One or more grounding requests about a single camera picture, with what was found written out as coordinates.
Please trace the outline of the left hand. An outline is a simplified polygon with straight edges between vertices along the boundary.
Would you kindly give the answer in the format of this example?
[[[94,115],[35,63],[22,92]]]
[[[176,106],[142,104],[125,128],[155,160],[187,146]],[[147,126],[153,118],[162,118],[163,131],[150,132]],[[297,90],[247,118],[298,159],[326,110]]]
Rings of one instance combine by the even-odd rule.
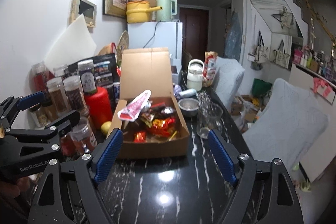
[[[0,191],[1,195],[9,198],[18,197],[21,192],[25,192],[30,187],[30,179],[29,177],[23,177],[17,180],[14,184],[8,184],[6,182],[1,181]]]

